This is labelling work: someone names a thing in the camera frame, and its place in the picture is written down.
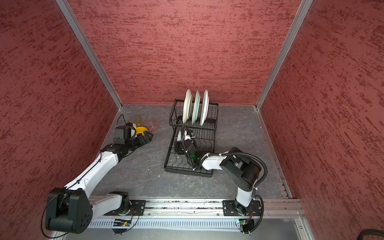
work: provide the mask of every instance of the white plate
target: white plate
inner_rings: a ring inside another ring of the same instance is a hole
[[[183,123],[186,123],[189,119],[192,109],[192,93],[191,90],[187,90],[185,95],[184,107],[183,107]]]
[[[196,97],[195,97],[195,104],[193,106],[192,124],[194,124],[197,120],[197,113],[199,112],[199,105],[200,105],[200,93],[199,93],[199,91],[197,91]]]
[[[208,90],[206,90],[204,92],[203,107],[201,109],[200,126],[203,126],[204,121],[207,118],[208,104],[209,104],[209,97],[208,97]]]

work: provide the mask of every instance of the dish rack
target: dish rack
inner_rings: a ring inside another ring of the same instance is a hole
[[[173,127],[173,135],[169,144],[167,157],[164,163],[164,169],[166,172],[195,175],[201,177],[212,177],[213,170],[205,170],[204,168],[202,168],[201,170],[193,170],[192,166],[187,161],[187,156],[179,155],[177,154],[177,151],[175,151],[175,141],[177,139],[177,135],[181,130],[181,127],[184,125],[188,128],[188,130],[193,132],[193,139],[196,143],[197,150],[203,152],[204,154],[207,152],[215,152],[215,134],[218,118],[218,104],[209,103],[207,118],[204,121],[204,124],[200,126],[202,106],[203,102],[201,101],[196,122],[192,124],[192,116],[190,116],[188,121],[184,124],[184,100],[175,100],[169,116],[169,125]]]

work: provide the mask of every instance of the black bracket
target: black bracket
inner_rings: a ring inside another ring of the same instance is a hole
[[[133,206],[133,215],[134,216],[143,216],[145,210],[145,200],[131,200],[131,205]],[[115,211],[110,211],[104,214],[104,216],[119,216]]]
[[[252,210],[254,216],[261,215],[261,204],[258,200],[252,200],[251,204],[246,209]],[[224,216],[239,216],[234,200],[223,201],[223,212]]]

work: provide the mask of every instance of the black cable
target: black cable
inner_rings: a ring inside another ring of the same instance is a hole
[[[129,155],[131,155],[135,150],[133,150],[130,154],[126,154],[124,157],[122,157],[121,159],[125,158],[125,157],[128,157]]]
[[[131,211],[132,211],[132,213],[131,213],[131,219],[129,220],[130,223],[132,223],[132,219],[133,219],[133,213],[134,213],[134,207],[133,207],[133,206],[132,206],[132,208],[131,208]],[[127,220],[125,220],[125,219],[120,219],[120,218],[116,218],[116,219],[114,220],[114,223],[115,223],[115,221],[119,221],[120,223],[124,224]]]
[[[119,116],[118,120],[116,121],[116,127],[117,127],[117,125],[118,125],[118,122],[119,122],[121,116],[122,116],[122,119],[124,120],[125,125],[127,125],[127,122],[125,121],[124,115],[121,114],[121,115]]]
[[[131,230],[134,226],[136,226],[136,223],[139,221],[139,217],[140,217],[140,216],[137,217],[137,220],[136,220],[135,224],[134,224],[130,229],[126,230],[126,232],[128,232],[128,231]]]
[[[188,133],[188,135],[189,135],[189,130],[188,130],[188,128],[187,128],[185,125],[183,125],[183,126],[181,127],[181,142],[183,143],[183,146],[184,146],[184,149],[185,149],[185,155],[187,156],[187,161],[188,161],[188,163],[192,166],[192,168],[195,168],[195,165],[193,164],[193,160],[191,159],[191,157],[190,157],[190,155],[189,155],[189,152],[188,152],[187,148],[185,147],[183,128],[185,128],[185,129],[187,130],[187,133]]]
[[[261,210],[260,210],[260,218],[259,218],[259,221],[257,222],[257,224],[255,225],[255,227],[250,230],[249,232],[253,232],[259,225],[260,225],[260,222],[262,221],[263,219],[263,214],[264,214],[264,202],[263,202],[263,199],[260,195],[255,195],[255,197],[258,197],[260,199],[260,204],[261,204]]]
[[[136,222],[135,222],[135,224],[134,225],[132,225],[129,229],[126,229],[125,231],[119,231],[119,232],[116,232],[114,229],[112,229],[112,231],[116,234],[116,233],[119,233],[119,234],[122,234],[122,233],[124,233],[124,232],[128,232],[129,230],[131,230],[134,226],[136,226],[136,223],[139,221],[139,218],[140,218],[140,216],[138,216],[137,217],[137,220],[136,220]]]
[[[364,229],[363,231],[360,232],[357,240],[363,240],[364,236],[368,236],[368,235],[384,237],[384,231],[380,231],[376,229]]]
[[[98,164],[99,162],[101,162],[101,149],[99,149],[99,151],[100,151],[100,159],[96,162],[96,164]],[[70,187],[67,187],[66,189],[64,189],[63,191],[61,191],[61,192],[59,192],[58,194],[56,194],[56,196],[54,196],[53,198],[51,198],[51,200],[49,200],[48,201],[48,203],[47,203],[47,205],[45,206],[45,208],[44,208],[44,211],[43,211],[43,213],[42,213],[42,215],[41,215],[41,220],[40,220],[40,231],[41,231],[41,233],[46,237],[46,238],[50,238],[50,239],[52,239],[52,238],[59,238],[59,237],[62,237],[62,236],[64,236],[64,235],[67,235],[68,233],[64,233],[63,235],[60,235],[60,236],[57,236],[57,237],[50,237],[50,236],[47,236],[45,233],[44,233],[44,230],[43,230],[43,219],[44,219],[44,213],[45,213],[45,211],[47,210],[47,208],[48,208],[48,206],[49,206],[49,204],[51,203],[51,201],[53,200],[53,199],[55,199],[57,196],[59,196],[60,194],[62,194],[63,192],[65,192],[66,190],[68,190],[68,189],[70,189],[71,187],[73,187],[73,186],[75,186],[76,184],[79,184],[80,183],[80,180],[85,176],[85,175],[87,175],[87,173],[94,167],[94,166],[96,166],[96,164],[94,164],[81,178],[79,178],[72,186],[70,186]]]

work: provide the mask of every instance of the red textured wall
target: red textured wall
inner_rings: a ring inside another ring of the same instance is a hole
[[[117,107],[54,0],[0,2],[0,239],[43,239],[46,196],[98,153]]]
[[[316,240],[384,230],[383,10],[315,0],[262,106]]]
[[[255,104],[301,0],[68,0],[123,103]]]

